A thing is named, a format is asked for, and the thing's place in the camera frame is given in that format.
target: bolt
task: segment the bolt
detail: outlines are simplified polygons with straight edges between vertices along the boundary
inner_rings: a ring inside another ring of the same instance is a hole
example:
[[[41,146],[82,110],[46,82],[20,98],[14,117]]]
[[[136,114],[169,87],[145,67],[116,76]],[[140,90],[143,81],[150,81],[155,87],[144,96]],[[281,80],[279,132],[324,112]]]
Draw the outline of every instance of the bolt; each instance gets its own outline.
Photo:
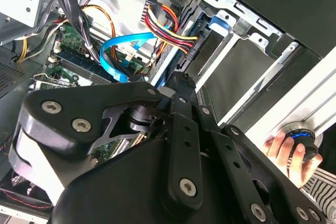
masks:
[[[207,114],[207,115],[210,115],[210,111],[207,109],[207,108],[202,108],[202,111]]]
[[[298,212],[299,216],[304,220],[309,220],[308,215],[301,207],[296,207],[296,211]]]
[[[315,218],[315,220],[317,220],[317,221],[321,220],[320,216],[318,216],[318,214],[313,209],[308,208],[308,210],[311,213],[311,215],[313,215],[313,217]]]
[[[187,178],[181,179],[180,189],[189,197],[194,197],[196,195],[196,186],[191,180]]]
[[[255,204],[255,203],[251,204],[251,211],[252,211],[252,214],[259,221],[261,221],[261,222],[265,222],[266,221],[266,214],[265,214],[265,212],[263,211],[263,209],[259,205]]]
[[[42,109],[49,114],[57,114],[61,112],[62,106],[58,102],[46,101],[42,103]]]
[[[156,92],[152,89],[147,89],[147,91],[149,94],[156,95]]]
[[[187,103],[187,101],[182,97],[180,97],[180,101],[183,102],[183,103]]]
[[[78,118],[72,122],[72,127],[78,132],[88,132],[91,129],[89,121]]]
[[[231,127],[231,131],[233,132],[233,134],[237,136],[239,135],[239,132],[235,128]]]

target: wire bundle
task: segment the wire bundle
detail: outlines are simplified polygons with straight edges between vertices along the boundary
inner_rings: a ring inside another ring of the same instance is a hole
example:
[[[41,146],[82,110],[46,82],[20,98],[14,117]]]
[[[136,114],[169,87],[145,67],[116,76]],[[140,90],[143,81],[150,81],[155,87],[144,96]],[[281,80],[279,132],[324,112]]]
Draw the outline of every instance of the wire bundle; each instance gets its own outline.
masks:
[[[161,39],[163,42],[178,47],[185,54],[193,47],[194,40],[197,40],[197,37],[184,37],[177,35],[176,33],[168,30],[164,26],[162,26],[155,15],[153,14],[150,6],[148,8],[148,12],[146,14],[145,23],[148,29],[154,33],[157,38]],[[178,29],[178,24],[175,23],[174,31]]]
[[[89,19],[83,13],[77,0],[57,0],[62,7],[66,17],[68,18],[72,27],[81,35],[85,41],[85,46],[89,50],[91,56],[96,63],[99,63],[99,54],[91,43]]]

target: red cable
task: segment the red cable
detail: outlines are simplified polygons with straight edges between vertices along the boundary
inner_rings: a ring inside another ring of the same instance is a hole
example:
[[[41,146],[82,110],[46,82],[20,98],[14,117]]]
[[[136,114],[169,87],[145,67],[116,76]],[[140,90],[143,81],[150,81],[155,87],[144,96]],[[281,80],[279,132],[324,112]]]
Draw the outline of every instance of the red cable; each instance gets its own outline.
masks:
[[[146,15],[145,21],[146,21],[152,28],[156,28],[156,27],[154,26],[154,24],[153,24],[153,23],[150,21],[150,19],[148,18],[148,14]],[[171,41],[173,41],[173,42],[176,43],[176,44],[179,44],[179,45],[185,45],[185,46],[189,46],[189,47],[193,47],[193,44],[192,44],[191,42],[184,42],[184,41],[180,41],[180,40],[178,40],[178,39],[175,39],[174,37],[169,37],[169,36],[167,36],[166,34],[162,33],[161,30],[158,30],[158,28],[156,28],[156,31],[157,31],[158,33],[160,33],[160,35],[161,35],[162,37],[164,37],[165,39],[167,39],[167,40],[171,40]]]
[[[165,12],[167,12],[167,13],[169,13],[170,14],[170,16],[173,18],[173,20],[174,20],[174,22],[175,22],[175,25],[174,25],[174,31],[176,32],[177,30],[178,30],[178,24],[179,24],[179,21],[177,20],[177,16],[174,14],[174,13],[172,13],[167,7],[165,7],[165,6],[162,6],[162,9],[165,11]]]
[[[26,206],[28,206],[28,207],[33,207],[33,208],[37,208],[37,209],[46,209],[46,208],[52,208],[53,206],[44,206],[44,207],[39,207],[39,206],[35,206],[35,205],[31,205],[31,204],[29,204],[29,203],[27,203],[27,202],[24,202],[24,201],[22,201],[22,200],[20,200],[20,199],[17,199],[17,198],[15,198],[15,197],[13,197],[12,195],[10,195],[8,192],[6,192],[6,191],[2,191],[8,198],[10,198],[10,199],[12,199],[12,200],[15,200],[15,201],[17,201],[17,202],[20,202],[21,204],[23,204],[23,205],[26,205]]]

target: yellow wire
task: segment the yellow wire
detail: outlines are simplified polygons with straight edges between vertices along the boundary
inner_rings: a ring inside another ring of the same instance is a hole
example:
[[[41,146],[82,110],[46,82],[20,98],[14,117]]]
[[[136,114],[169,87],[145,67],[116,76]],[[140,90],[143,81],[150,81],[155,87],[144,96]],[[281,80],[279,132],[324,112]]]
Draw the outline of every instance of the yellow wire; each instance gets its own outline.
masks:
[[[188,53],[185,49],[179,47],[178,45],[172,44],[172,43],[170,43],[169,41],[165,40],[164,38],[158,36],[158,35],[156,34],[156,32],[155,32],[151,27],[149,27],[149,26],[147,26],[147,27],[148,27],[148,29],[149,29],[152,33],[154,33],[155,36],[157,36],[158,38],[160,38],[162,41],[166,42],[167,44],[169,44],[169,45],[171,45],[171,46],[173,46],[173,47],[178,47],[178,48],[179,48],[180,50],[182,50],[185,54]]]
[[[20,55],[20,58],[17,61],[18,63],[20,63],[26,57],[26,54],[27,54],[27,45],[28,45],[28,40],[24,39],[23,40],[23,46],[22,46],[22,53]]]
[[[177,34],[173,33],[172,31],[168,30],[167,28],[165,28],[164,26],[162,26],[158,22],[158,20],[155,17],[155,15],[153,14],[150,6],[148,6],[148,14],[151,16],[151,18],[152,18],[152,20],[154,21],[155,24],[157,24],[161,29],[165,30],[167,33],[169,33],[173,37],[176,37],[176,38],[179,38],[179,39],[185,39],[185,40],[196,40],[196,39],[198,39],[197,37],[184,37],[184,36],[177,35]]]

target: hand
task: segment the hand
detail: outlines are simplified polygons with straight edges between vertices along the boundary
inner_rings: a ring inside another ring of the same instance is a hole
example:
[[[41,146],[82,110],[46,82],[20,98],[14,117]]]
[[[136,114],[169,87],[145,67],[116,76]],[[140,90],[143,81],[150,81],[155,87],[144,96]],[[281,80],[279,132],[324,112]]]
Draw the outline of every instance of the hand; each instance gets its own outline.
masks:
[[[290,152],[294,145],[294,140],[289,137],[285,141],[285,133],[280,132],[273,140],[264,144],[262,152],[289,178],[298,188],[301,188],[315,172],[322,162],[320,154],[309,161],[303,163],[305,148],[303,144],[298,144],[287,169]]]

